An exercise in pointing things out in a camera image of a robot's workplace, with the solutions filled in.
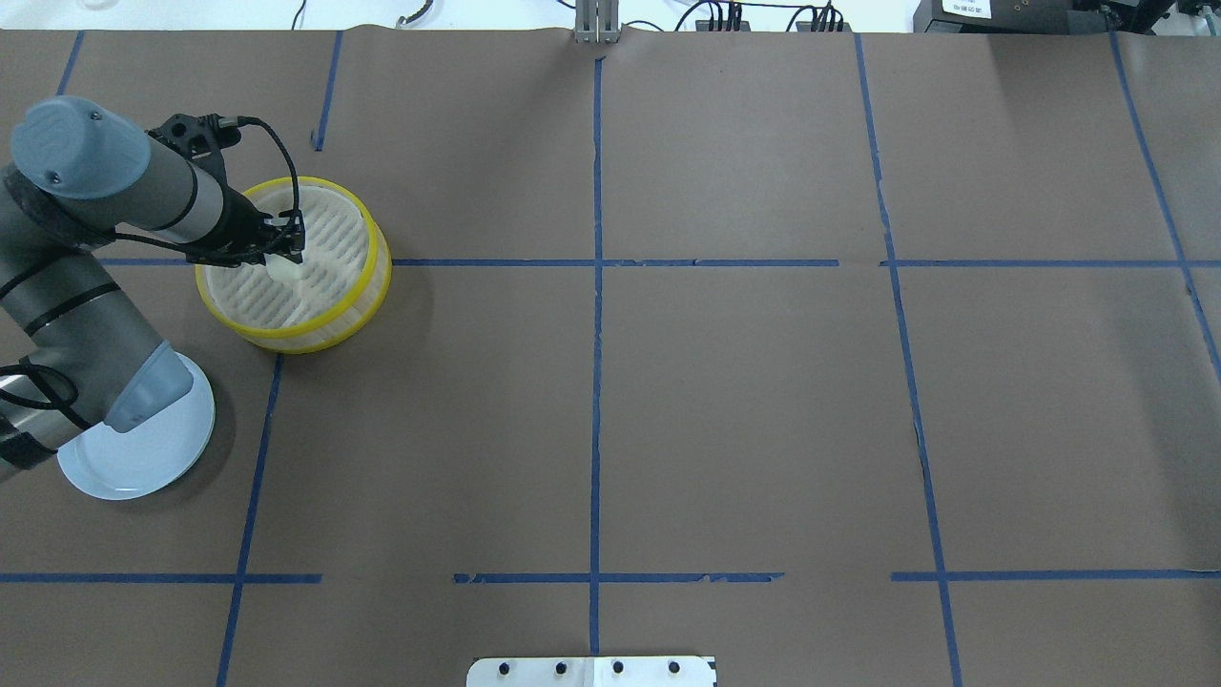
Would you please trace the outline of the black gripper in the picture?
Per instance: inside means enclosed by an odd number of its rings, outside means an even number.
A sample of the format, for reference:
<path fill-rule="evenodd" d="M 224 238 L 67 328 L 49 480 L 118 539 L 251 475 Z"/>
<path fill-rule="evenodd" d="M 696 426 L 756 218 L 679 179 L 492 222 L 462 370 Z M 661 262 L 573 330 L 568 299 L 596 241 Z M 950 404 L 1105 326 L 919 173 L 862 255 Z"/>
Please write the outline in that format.
<path fill-rule="evenodd" d="M 249 198 L 222 184 L 219 221 L 201 239 L 187 244 L 187 261 L 212 266 L 302 266 L 304 220 L 300 210 L 263 214 Z"/>

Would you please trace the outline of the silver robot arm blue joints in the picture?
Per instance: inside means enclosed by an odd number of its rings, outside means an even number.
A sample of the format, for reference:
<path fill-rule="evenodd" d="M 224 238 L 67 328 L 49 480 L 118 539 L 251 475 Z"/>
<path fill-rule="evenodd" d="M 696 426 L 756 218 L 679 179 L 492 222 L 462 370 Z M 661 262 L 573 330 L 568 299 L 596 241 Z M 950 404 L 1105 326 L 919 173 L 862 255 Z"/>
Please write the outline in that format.
<path fill-rule="evenodd" d="M 2 477 L 35 469 L 92 427 L 131 433 L 195 377 L 96 251 L 117 226 L 175 248 L 217 244 L 217 178 L 85 96 L 27 109 L 2 168 L 2 312 L 31 339 L 2 369 Z"/>

